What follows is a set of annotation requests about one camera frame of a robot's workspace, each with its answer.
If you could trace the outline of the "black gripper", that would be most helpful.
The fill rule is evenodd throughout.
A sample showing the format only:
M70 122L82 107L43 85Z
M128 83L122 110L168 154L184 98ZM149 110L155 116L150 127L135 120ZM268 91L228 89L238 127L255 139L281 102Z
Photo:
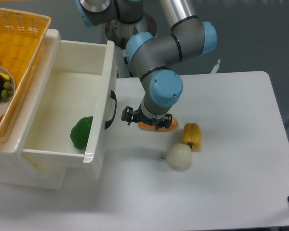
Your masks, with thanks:
M121 114L121 121L127 122L129 126L131 123L145 123L150 126L155 126L155 130L160 130L162 128L169 129L172 125L172 114L165 114L162 118L148 118L144 115L142 110L138 108L133 110L133 108L126 106Z

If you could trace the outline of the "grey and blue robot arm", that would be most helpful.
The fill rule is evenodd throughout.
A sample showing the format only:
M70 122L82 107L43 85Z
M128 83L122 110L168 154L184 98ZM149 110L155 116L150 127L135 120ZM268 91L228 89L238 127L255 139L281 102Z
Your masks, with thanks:
M149 30L152 22L146 19L141 0L78 0L76 5L87 26L107 23L107 39L126 51L133 74L144 88L138 109L126 107L121 120L169 128L169 110L183 91L181 77L169 65L214 50L214 26L199 20L190 0L161 1L171 28L171 33L161 38Z

